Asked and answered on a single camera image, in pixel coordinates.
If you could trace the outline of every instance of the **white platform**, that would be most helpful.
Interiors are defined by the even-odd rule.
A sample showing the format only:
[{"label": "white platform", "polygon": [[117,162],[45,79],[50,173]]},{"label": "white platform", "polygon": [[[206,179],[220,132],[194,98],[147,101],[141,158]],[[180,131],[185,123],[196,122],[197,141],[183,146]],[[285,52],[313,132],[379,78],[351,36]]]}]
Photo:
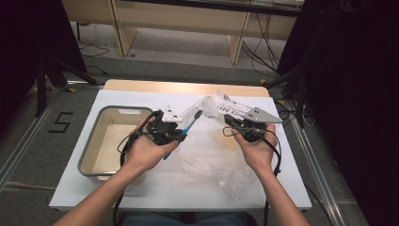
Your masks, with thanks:
[{"label": "white platform", "polygon": [[[65,168],[55,195],[49,204],[50,207],[60,210],[71,209],[101,184],[100,181],[80,174],[77,166],[92,126],[103,107],[131,105],[146,106],[157,110],[172,105],[173,109],[179,113],[203,96],[100,90],[68,166]],[[231,99],[251,107],[260,107],[278,116],[271,98],[231,96]],[[297,207],[311,208],[311,201],[282,126],[279,127],[277,135],[282,148],[281,173],[278,178]],[[148,171],[146,180],[142,184],[126,188],[120,209],[135,211],[243,211],[262,209],[264,201],[265,195],[258,180],[243,191],[235,201],[215,180],[205,176],[190,176],[185,173],[179,156],[172,154],[168,160],[161,160],[154,169]]]}]

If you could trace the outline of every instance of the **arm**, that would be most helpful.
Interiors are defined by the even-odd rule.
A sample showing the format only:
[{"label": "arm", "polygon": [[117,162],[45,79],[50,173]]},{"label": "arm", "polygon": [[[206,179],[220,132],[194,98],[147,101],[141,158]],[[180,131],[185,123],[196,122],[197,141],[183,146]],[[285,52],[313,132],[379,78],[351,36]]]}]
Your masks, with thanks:
[{"label": "arm", "polygon": [[124,189],[144,171],[154,168],[163,156],[171,153],[177,146],[177,141],[157,146],[149,138],[139,137],[133,143],[120,170],[79,202],[55,225],[99,225]]},{"label": "arm", "polygon": [[[276,127],[274,124],[269,124],[266,130],[275,132]],[[273,174],[271,166],[273,151],[270,147],[261,140],[249,143],[237,131],[233,130],[232,132],[243,151],[246,162],[261,181],[270,206],[277,215],[279,225],[309,225]],[[264,138],[274,146],[277,145],[276,138],[272,133],[265,133]]]}]

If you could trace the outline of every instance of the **forearm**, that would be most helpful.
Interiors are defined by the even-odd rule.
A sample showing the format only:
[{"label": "forearm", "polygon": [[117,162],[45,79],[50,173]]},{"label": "forearm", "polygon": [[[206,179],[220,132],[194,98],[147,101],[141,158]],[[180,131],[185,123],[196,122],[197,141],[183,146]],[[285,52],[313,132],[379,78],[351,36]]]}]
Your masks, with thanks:
[{"label": "forearm", "polygon": [[123,169],[106,180],[84,198],[55,225],[99,225],[125,187],[140,173],[126,173]]},{"label": "forearm", "polygon": [[310,225],[271,170],[258,171],[257,175],[279,225]]}]

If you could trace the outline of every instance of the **clear plastic bag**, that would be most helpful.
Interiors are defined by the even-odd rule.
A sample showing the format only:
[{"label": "clear plastic bag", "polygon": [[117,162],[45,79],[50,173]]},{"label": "clear plastic bag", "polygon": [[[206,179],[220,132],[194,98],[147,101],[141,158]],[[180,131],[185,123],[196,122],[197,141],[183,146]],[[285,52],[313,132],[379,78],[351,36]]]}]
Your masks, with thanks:
[{"label": "clear plastic bag", "polygon": [[185,128],[199,109],[202,109],[201,117],[194,123],[176,153],[183,160],[186,172],[216,179],[237,200],[239,194],[256,179],[256,175],[247,165],[234,138],[224,136],[223,128],[228,126],[224,122],[224,115],[240,118],[251,107],[238,104],[218,91],[185,110],[182,114],[184,121],[179,127]]}]

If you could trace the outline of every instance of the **hand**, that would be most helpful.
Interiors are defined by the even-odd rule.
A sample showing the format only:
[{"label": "hand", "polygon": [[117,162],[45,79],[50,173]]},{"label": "hand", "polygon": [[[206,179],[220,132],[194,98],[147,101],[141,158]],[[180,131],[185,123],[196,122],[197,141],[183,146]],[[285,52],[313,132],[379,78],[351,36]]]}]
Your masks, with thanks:
[{"label": "hand", "polygon": [[178,145],[179,142],[176,140],[169,144],[156,145],[148,137],[140,136],[133,142],[127,153],[123,168],[130,169],[131,171],[138,170],[140,174],[144,171],[151,170],[166,154],[175,150]]},{"label": "hand", "polygon": [[[274,124],[267,124],[266,130],[275,133],[276,126]],[[259,170],[273,171],[271,166],[273,150],[266,143],[261,139],[250,143],[244,140],[243,136],[241,136],[241,134],[236,130],[232,129],[231,132],[234,134],[234,139],[240,145],[247,164],[255,171],[255,173],[258,174]],[[277,141],[272,133],[266,132],[263,137],[276,147]]]}]

